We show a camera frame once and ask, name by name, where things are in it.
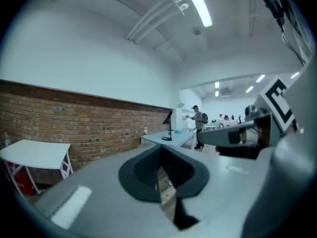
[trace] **ceiling light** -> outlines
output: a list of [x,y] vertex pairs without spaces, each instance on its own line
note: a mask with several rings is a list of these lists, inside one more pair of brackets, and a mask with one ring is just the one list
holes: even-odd
[[192,1],[198,11],[200,18],[202,19],[204,26],[205,27],[211,26],[212,21],[211,21],[211,18],[210,18],[210,15],[204,0],[192,0]]
[[265,75],[261,75],[258,79],[257,79],[257,83],[259,83],[262,79],[264,79]]
[[294,77],[296,77],[299,74],[299,72],[297,71],[293,76],[291,76],[291,79],[293,79]]
[[250,86],[248,90],[246,91],[246,93],[250,92],[252,89],[253,89],[253,86]]

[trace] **red object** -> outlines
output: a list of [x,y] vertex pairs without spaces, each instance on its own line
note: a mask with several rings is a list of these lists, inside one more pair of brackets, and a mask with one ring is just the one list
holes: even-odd
[[[13,168],[13,163],[8,162],[9,168],[12,169]],[[5,167],[5,165],[2,166],[2,170],[4,171],[4,173],[8,176],[9,178],[9,174],[7,172],[7,169]],[[34,195],[34,188],[32,185],[32,182],[28,176],[28,173],[26,172],[25,167],[23,167],[15,176],[14,176],[14,180],[16,182],[16,184],[19,186],[21,192],[25,195]],[[13,182],[11,181],[11,179],[9,178],[10,181],[10,186],[12,187],[12,189],[16,190]]]

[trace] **white table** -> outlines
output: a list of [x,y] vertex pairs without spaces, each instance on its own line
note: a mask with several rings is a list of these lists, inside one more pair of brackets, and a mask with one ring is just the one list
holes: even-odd
[[162,137],[169,137],[168,131],[153,133],[150,135],[141,136],[141,143],[145,141],[149,141],[156,144],[162,145],[173,145],[173,146],[181,146],[186,143],[188,140],[192,139],[191,149],[193,150],[195,147],[195,131],[182,131],[181,133],[175,133],[172,135],[172,141],[162,140]]
[[212,129],[215,129],[215,128],[218,128],[219,127],[219,124],[217,123],[210,123],[210,124],[204,124],[204,130],[205,129],[209,129],[209,128],[212,128]]
[[[26,168],[27,174],[34,186],[34,189],[38,194],[41,192],[35,185],[33,178],[31,177],[28,167],[40,168],[40,169],[59,169],[63,179],[69,176],[69,173],[73,173],[73,169],[70,164],[68,149],[70,144],[62,143],[45,143],[31,140],[21,140],[16,142],[0,151],[0,158],[4,160],[8,174],[14,183],[14,186],[18,190],[21,196],[22,192],[19,186],[14,180],[14,176],[21,170],[22,167]],[[18,164],[17,168],[9,167],[8,162]]]
[[236,120],[224,120],[223,122],[223,126],[233,126],[233,125],[238,125],[238,121]]

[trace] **white sticker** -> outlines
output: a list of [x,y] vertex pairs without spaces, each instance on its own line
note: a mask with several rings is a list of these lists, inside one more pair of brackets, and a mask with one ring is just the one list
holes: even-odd
[[79,186],[67,201],[51,217],[51,221],[64,229],[69,229],[85,206],[92,190]]
[[230,171],[233,171],[233,172],[237,172],[237,173],[242,173],[242,174],[245,174],[247,175],[249,173],[248,169],[247,168],[243,168],[243,167],[239,167],[239,166],[236,166],[236,165],[228,165],[226,166],[226,168]]
[[284,132],[295,118],[283,97],[286,89],[286,85],[276,76],[260,93]]

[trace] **bottle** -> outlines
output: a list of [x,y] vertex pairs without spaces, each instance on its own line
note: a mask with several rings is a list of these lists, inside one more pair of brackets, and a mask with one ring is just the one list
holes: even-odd
[[4,144],[5,144],[6,147],[11,145],[11,140],[9,138],[8,131],[6,129],[4,130]]

